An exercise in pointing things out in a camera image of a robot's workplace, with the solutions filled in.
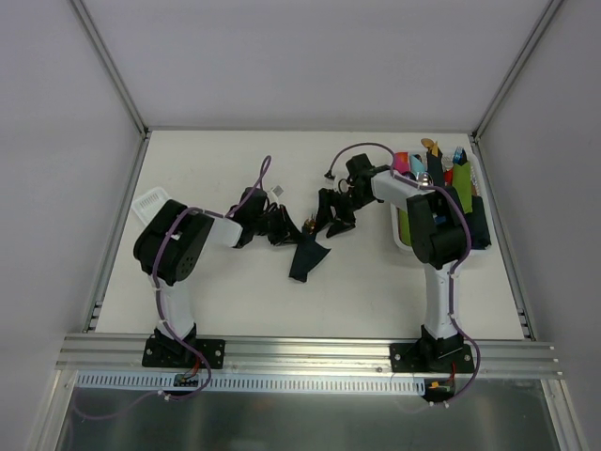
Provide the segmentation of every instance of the pink object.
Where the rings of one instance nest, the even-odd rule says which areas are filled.
[[[411,170],[409,166],[409,154],[407,152],[396,152],[394,160],[394,170],[399,174],[404,174]]]

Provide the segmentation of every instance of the green object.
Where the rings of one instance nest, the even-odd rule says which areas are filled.
[[[401,242],[406,246],[411,247],[411,234],[409,233],[409,215],[406,211],[398,209],[398,233],[401,237]]]
[[[463,212],[472,212],[471,207],[471,163],[453,165],[453,187],[457,190]]]

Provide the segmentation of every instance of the white cable tray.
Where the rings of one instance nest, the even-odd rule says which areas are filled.
[[[76,386],[120,390],[188,391],[190,387],[175,387],[177,373],[146,371],[80,371]],[[206,372],[200,375],[205,378]],[[323,377],[213,374],[205,389],[210,392],[256,393],[332,393],[422,396],[424,379],[412,377]]]

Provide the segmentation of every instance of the glass panel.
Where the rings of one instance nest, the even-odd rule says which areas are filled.
[[[83,389],[87,414],[116,412],[143,392]],[[417,397],[211,393],[149,397],[117,419],[72,412],[63,451],[559,450],[538,381],[477,381],[449,409]]]

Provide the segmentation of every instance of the blue object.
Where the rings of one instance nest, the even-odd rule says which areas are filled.
[[[464,163],[464,157],[466,157],[466,150],[461,146],[457,146],[455,148],[455,155],[453,155],[453,163],[454,164],[462,164]]]
[[[416,177],[420,172],[426,172],[424,164],[420,162],[415,155],[409,156],[409,167]]]

